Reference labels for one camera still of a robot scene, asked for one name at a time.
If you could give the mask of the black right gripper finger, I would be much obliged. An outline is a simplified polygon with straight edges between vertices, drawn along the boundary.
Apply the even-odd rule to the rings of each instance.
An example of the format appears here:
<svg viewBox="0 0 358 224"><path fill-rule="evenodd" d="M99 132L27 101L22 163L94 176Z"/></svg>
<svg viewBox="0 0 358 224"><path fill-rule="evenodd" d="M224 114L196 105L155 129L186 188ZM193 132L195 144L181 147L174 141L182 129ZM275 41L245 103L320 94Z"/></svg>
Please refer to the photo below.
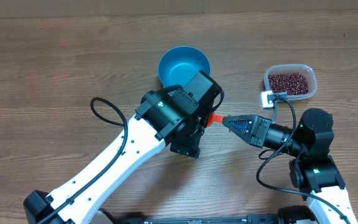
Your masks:
<svg viewBox="0 0 358 224"><path fill-rule="evenodd" d="M250 143L251 133L247 128L231 126L229 130L239 136L244 142Z"/></svg>
<svg viewBox="0 0 358 224"><path fill-rule="evenodd" d="M250 128L257 120L257 115L227 116L223 119L223 125L227 128Z"/></svg>

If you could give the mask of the red scoop with blue handle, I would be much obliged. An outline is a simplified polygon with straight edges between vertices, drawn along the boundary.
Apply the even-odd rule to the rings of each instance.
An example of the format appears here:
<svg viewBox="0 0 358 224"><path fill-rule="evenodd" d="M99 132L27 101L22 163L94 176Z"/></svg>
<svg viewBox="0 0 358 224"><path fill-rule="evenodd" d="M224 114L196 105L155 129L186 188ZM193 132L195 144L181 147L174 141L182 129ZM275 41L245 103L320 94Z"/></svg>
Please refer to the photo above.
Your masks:
<svg viewBox="0 0 358 224"><path fill-rule="evenodd" d="M207 122L207 127L210 127L213 123L220 123L222 124L223 123L223 119L225 118L226 116L223 116L223 115L218 115L216 113L211 113L208 117L208 122Z"/></svg>

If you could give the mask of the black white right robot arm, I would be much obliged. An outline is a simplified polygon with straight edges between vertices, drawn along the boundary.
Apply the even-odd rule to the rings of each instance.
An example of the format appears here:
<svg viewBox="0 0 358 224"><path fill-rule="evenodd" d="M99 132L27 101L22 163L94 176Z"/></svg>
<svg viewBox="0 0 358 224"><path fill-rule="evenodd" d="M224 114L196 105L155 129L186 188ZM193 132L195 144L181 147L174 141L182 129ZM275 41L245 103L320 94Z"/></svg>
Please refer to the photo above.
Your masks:
<svg viewBox="0 0 358 224"><path fill-rule="evenodd" d="M274 155L288 154L293 194L308 204L298 213L286 212L289 223L357 223L346 184L332 156L333 117L324 110L306 110L294 128L259 115L228 116L223 125L251 146L266 147Z"/></svg>

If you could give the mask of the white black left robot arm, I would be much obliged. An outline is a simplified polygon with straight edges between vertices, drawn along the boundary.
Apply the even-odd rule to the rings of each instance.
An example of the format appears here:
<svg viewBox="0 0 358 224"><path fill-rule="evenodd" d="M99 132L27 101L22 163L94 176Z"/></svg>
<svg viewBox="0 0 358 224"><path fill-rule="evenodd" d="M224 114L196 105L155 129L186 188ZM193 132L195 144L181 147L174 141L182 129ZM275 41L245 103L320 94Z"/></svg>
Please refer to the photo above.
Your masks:
<svg viewBox="0 0 358 224"><path fill-rule="evenodd" d="M121 111L118 137L82 171L50 193L33 191L24 200L29 223L90 223L106 199L145 161L168 146L172 152L198 158L209 117L223 89L199 71L185 86L149 91L135 115Z"/></svg>

